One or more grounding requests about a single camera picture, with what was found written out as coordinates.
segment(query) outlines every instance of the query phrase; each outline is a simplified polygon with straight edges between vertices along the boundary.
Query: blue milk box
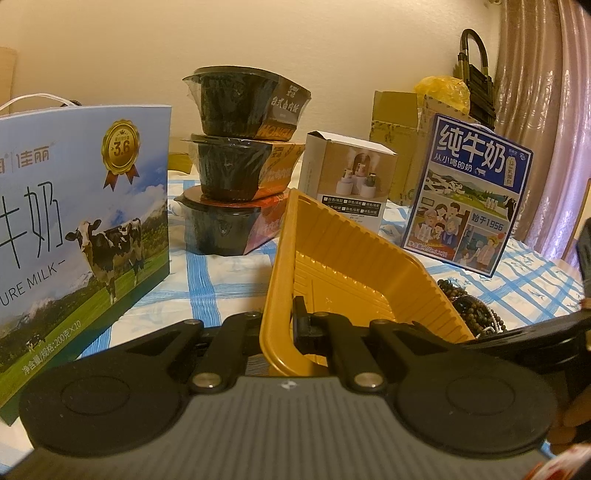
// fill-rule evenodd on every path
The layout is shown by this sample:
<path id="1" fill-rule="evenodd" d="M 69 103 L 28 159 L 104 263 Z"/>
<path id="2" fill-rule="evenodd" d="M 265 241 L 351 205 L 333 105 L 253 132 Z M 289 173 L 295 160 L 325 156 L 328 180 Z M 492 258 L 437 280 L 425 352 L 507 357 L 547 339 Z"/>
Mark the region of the blue milk box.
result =
<path id="1" fill-rule="evenodd" d="M 170 272 L 169 106 L 0 117 L 0 417 Z"/>
<path id="2" fill-rule="evenodd" d="M 402 246 L 493 276 L 517 217 L 533 153 L 488 129 L 433 118 Z"/>

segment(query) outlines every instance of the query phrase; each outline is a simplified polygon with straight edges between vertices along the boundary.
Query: black mount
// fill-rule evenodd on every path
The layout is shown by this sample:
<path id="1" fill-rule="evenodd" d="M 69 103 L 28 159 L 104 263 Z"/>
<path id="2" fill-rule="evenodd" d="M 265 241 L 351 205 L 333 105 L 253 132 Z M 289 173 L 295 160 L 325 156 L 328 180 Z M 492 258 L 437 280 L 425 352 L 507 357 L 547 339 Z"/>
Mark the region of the black mount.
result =
<path id="1" fill-rule="evenodd" d="M 20 413 L 31 442 L 74 457 L 144 445 L 169 430 L 194 395 L 232 389 L 261 353 L 261 314 L 221 327 L 185 320 L 33 378 Z M 469 458 L 535 449 L 556 410 L 552 390 L 529 369 L 452 345 L 426 328 L 376 319 L 356 327 L 294 300 L 294 341 L 325 356 L 343 387 L 382 398 L 423 442 Z"/>

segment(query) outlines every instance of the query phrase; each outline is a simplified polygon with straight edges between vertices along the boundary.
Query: finger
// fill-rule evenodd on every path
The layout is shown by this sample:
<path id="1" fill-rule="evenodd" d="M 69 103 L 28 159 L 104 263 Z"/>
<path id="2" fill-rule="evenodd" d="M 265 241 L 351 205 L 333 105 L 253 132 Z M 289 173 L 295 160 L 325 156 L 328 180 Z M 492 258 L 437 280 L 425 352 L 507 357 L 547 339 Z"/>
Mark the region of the finger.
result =
<path id="1" fill-rule="evenodd" d="M 566 450 L 568 450 L 571 447 L 572 447 L 572 445 L 569 443 L 566 443 L 566 444 L 557 443 L 556 445 L 554 445 L 554 444 L 550 445 L 550 451 L 555 455 L 560 455 L 562 452 L 565 452 Z"/>
<path id="2" fill-rule="evenodd" d="M 576 427 L 591 420 L 591 385 L 573 400 L 563 416 L 563 425 Z"/>
<path id="3" fill-rule="evenodd" d="M 575 427 L 558 427 L 548 432 L 546 440 L 550 443 L 571 443 L 576 435 Z"/>

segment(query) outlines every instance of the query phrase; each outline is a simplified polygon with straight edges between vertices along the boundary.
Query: yellow plastic bag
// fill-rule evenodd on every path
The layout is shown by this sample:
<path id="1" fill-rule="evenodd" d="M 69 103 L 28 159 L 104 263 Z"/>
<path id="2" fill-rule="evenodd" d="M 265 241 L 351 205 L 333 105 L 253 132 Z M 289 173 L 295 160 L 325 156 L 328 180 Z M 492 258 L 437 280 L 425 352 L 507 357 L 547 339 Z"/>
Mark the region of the yellow plastic bag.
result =
<path id="1" fill-rule="evenodd" d="M 414 86 L 414 91 L 419 107 L 423 105 L 423 97 L 429 95 L 466 115 L 470 113 L 470 91 L 463 80 L 448 75 L 425 77 Z"/>

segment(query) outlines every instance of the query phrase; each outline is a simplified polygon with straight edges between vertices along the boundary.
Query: pink curtain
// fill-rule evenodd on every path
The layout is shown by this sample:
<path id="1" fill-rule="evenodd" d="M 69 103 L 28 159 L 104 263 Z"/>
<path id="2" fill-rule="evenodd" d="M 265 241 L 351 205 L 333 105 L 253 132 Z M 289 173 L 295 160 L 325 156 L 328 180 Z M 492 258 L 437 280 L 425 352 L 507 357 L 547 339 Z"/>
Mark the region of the pink curtain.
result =
<path id="1" fill-rule="evenodd" d="M 575 0 L 506 0 L 496 130 L 534 152 L 514 235 L 565 252 L 591 177 L 591 15 Z"/>

